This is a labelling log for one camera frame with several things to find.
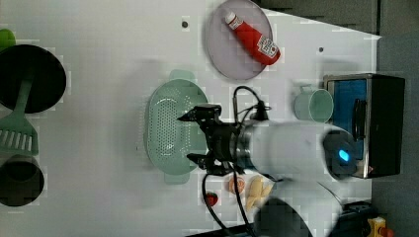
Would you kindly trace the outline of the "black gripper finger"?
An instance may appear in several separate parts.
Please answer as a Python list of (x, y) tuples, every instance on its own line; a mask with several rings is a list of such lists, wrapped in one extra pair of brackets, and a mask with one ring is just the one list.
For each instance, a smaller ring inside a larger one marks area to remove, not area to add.
[(208, 158), (205, 154), (190, 153), (187, 155), (187, 158), (195, 163), (200, 169), (205, 169), (207, 167)]
[(179, 121), (195, 121), (196, 119), (195, 110), (190, 110), (178, 118)]

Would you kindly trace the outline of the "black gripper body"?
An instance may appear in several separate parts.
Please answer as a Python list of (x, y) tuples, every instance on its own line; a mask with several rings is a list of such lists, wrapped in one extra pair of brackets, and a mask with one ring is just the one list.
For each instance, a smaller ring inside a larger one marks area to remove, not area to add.
[(232, 155), (231, 142), (238, 135), (236, 122), (223, 122), (219, 119), (221, 106), (202, 104), (195, 106), (195, 122), (205, 134), (208, 152), (206, 170), (210, 175), (227, 175), (232, 172), (243, 173), (236, 165), (237, 159)]

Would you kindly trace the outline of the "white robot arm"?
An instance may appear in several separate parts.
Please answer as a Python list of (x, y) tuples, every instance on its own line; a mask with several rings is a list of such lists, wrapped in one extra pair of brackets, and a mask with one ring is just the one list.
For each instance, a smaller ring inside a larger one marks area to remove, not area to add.
[(357, 171), (357, 147), (347, 130), (304, 120), (253, 117), (219, 119), (221, 106), (198, 105), (179, 117), (197, 123), (207, 141), (205, 154), (188, 158), (209, 175), (252, 170), (274, 182), (259, 203), (249, 228), (252, 237), (329, 237), (343, 212), (327, 186)]

